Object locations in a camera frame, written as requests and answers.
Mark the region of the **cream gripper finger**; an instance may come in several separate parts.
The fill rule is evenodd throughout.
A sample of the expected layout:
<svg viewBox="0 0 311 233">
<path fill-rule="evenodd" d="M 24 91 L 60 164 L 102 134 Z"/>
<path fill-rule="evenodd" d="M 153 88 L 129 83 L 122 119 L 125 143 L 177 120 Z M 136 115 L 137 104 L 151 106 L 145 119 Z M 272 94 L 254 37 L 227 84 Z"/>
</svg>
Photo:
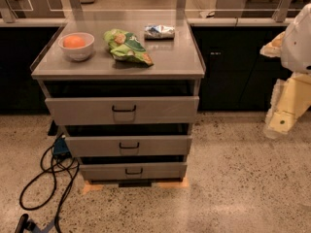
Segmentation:
<svg viewBox="0 0 311 233">
<path fill-rule="evenodd" d="M 280 57 L 285 32 L 278 34 L 271 42 L 264 45 L 259 53 L 266 57 Z"/>
</svg>

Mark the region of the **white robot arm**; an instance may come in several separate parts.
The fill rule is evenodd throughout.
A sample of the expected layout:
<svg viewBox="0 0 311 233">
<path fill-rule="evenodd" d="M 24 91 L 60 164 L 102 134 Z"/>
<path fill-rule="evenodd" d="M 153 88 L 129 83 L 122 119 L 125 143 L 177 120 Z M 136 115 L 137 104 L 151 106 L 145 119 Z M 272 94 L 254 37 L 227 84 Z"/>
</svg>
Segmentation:
<svg viewBox="0 0 311 233">
<path fill-rule="evenodd" d="M 311 107 L 311 4 L 304 6 L 286 30 L 259 53 L 279 57 L 281 65 L 292 71 L 288 79 L 278 79 L 274 84 L 265 118 L 265 136 L 276 139 L 288 134 Z"/>
</svg>

